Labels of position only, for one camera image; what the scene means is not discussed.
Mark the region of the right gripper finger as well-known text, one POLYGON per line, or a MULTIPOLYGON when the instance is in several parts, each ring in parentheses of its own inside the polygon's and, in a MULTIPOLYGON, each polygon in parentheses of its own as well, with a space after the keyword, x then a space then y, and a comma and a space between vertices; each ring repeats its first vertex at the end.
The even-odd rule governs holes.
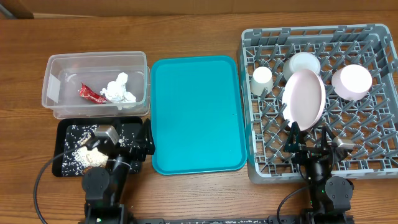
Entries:
POLYGON ((323 126, 321 131, 321 148, 324 151, 332 151, 332 143, 328 142, 328 138, 334 140, 335 135, 328 126, 323 126))
POLYGON ((284 152, 299 152, 302 146, 305 146, 303 133, 299 128, 298 122, 294 121, 285 142, 284 152))

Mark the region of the large pink plate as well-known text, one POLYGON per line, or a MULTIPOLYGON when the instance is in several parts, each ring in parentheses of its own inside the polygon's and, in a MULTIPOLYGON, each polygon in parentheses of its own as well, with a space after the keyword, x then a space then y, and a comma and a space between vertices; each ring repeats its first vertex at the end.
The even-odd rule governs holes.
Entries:
POLYGON ((309 69, 295 72, 287 81, 282 95, 282 115, 292 127, 297 122, 301 131, 310 129, 320 119, 326 101, 321 78, 309 69))

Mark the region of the rice food leftovers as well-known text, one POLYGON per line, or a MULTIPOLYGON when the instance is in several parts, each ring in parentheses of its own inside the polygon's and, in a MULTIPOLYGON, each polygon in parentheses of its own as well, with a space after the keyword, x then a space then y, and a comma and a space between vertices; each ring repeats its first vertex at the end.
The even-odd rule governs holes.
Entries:
MULTIPOLYGON (((62 159, 61 176, 79 176, 86 168, 105 166, 108 156, 100 153, 97 148, 89 151, 83 144, 98 129, 98 124, 71 125, 67 128, 63 144, 64 151, 76 148, 75 151, 65 154, 62 159)), ((119 143, 121 147, 131 147, 136 133, 141 125, 136 123, 122 124, 118 129, 119 143)))

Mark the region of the small pink bowl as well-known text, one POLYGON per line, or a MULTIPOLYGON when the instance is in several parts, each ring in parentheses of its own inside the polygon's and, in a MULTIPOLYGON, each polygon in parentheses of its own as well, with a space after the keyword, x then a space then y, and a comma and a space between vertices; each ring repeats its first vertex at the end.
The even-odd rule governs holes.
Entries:
POLYGON ((335 93, 342 99, 358 101, 366 96, 372 86, 370 72, 360 65, 347 65, 332 76, 331 84, 335 93))

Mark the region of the white tissue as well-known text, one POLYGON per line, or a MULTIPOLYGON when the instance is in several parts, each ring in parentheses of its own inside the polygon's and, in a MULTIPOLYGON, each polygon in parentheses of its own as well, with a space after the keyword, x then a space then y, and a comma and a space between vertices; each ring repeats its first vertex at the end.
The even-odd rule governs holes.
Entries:
POLYGON ((128 74, 120 73, 115 81, 109 82, 106 88, 102 88, 100 95, 103 95, 111 103, 129 103, 129 105, 118 106, 118 110, 135 107, 136 97, 126 90, 127 81, 128 74))

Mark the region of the pale green cup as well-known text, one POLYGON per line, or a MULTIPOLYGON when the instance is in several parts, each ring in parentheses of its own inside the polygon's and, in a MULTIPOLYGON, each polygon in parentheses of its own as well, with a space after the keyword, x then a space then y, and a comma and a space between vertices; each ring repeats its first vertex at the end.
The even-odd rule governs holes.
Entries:
POLYGON ((267 67, 256 68, 250 81, 251 93, 261 96, 264 90, 269 94, 272 91, 272 88, 273 80, 271 70, 267 67))

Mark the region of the red snack wrapper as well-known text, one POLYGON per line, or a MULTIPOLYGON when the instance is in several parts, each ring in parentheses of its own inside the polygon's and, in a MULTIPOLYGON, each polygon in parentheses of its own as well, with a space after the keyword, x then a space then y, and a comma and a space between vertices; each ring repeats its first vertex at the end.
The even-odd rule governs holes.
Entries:
POLYGON ((81 84, 81 89, 79 91, 79 95, 86 99, 89 100, 95 104, 105 104, 107 103, 107 99, 104 98, 103 96, 95 93, 93 90, 91 90, 88 86, 85 84, 81 84))

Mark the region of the grey bowl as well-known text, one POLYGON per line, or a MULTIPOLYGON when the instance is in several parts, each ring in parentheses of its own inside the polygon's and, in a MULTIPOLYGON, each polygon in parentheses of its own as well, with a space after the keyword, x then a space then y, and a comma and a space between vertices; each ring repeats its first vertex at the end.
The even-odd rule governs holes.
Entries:
POLYGON ((288 81, 295 72, 303 69, 311 70, 318 75, 321 70, 319 59, 308 52, 300 52, 293 55, 284 63, 282 69, 284 79, 288 81))

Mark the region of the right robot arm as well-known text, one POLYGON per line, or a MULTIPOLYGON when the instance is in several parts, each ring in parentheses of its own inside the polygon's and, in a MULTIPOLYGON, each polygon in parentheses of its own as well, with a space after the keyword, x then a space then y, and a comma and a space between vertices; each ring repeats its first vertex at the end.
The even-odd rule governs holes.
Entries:
POLYGON ((323 126, 320 145, 309 147, 304 141, 304 134, 298 123, 293 122, 284 151, 294 155, 291 162, 297 164, 298 169, 305 168, 299 174, 307 185, 281 201, 276 212, 277 222, 282 223, 280 211, 283 204, 295 194, 308 190, 311 207, 304 208, 289 223, 353 223, 353 217, 346 216, 346 212, 351 209, 354 184, 346 178, 332 175, 332 171, 353 151, 354 142, 336 136, 328 126, 323 126))

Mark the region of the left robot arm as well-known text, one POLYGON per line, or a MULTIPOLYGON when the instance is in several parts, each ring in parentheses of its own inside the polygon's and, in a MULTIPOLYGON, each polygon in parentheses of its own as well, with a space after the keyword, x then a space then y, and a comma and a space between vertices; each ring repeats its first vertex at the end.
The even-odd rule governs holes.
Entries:
POLYGON ((100 126, 85 143, 87 150, 97 149, 108 156, 104 167, 92 167, 83 175, 85 223, 136 223, 134 215, 121 203, 133 165, 155 153, 151 121, 146 119, 131 147, 122 147, 112 125, 100 126))

